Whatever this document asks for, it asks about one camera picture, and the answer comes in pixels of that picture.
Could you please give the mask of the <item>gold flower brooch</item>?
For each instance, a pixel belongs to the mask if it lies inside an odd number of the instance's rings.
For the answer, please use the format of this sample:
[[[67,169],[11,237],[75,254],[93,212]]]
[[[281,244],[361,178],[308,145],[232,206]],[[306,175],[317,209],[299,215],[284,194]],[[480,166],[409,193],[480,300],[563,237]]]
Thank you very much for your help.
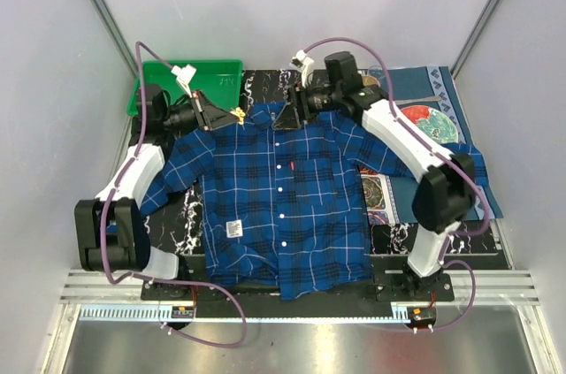
[[[244,119],[246,118],[246,112],[243,111],[240,107],[236,107],[235,109],[231,110],[230,113],[237,118],[237,122],[239,125],[244,124]]]

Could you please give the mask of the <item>blue plaid shirt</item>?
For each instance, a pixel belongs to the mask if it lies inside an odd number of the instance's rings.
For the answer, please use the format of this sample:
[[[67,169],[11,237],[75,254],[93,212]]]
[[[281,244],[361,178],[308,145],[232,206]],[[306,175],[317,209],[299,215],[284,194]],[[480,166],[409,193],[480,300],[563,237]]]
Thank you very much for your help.
[[[242,124],[177,139],[141,213],[198,184],[209,278],[224,287],[277,286],[282,299],[293,300],[371,276],[360,169],[392,177],[409,177],[410,170],[337,111],[277,130],[282,108],[257,103]]]

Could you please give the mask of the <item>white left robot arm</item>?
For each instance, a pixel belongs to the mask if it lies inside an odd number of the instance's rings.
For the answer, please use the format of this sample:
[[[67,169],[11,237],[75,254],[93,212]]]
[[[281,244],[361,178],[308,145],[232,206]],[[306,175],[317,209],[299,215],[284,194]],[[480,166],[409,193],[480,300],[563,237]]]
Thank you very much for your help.
[[[160,279],[160,289],[174,300],[190,291],[191,278],[180,259],[151,246],[141,214],[153,179],[172,160],[174,139],[194,130],[213,131],[242,122],[240,108],[225,110],[202,90],[186,89],[177,102],[156,84],[138,88],[138,113],[126,159],[109,184],[74,208],[80,265],[85,271],[131,271]]]

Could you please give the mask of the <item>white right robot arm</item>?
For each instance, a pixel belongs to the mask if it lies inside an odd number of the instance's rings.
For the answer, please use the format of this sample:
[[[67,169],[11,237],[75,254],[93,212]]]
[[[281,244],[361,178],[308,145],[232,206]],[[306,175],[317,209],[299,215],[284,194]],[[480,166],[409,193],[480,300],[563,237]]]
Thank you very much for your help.
[[[472,157],[440,146],[399,111],[384,89],[364,84],[350,52],[325,57],[328,80],[318,87],[311,83],[314,61],[305,51],[298,51],[291,64],[301,80],[289,87],[277,128],[298,128],[322,112],[341,111],[392,150],[417,182],[411,205],[417,236],[398,286],[412,300],[425,298],[441,274],[448,235],[474,205]]]

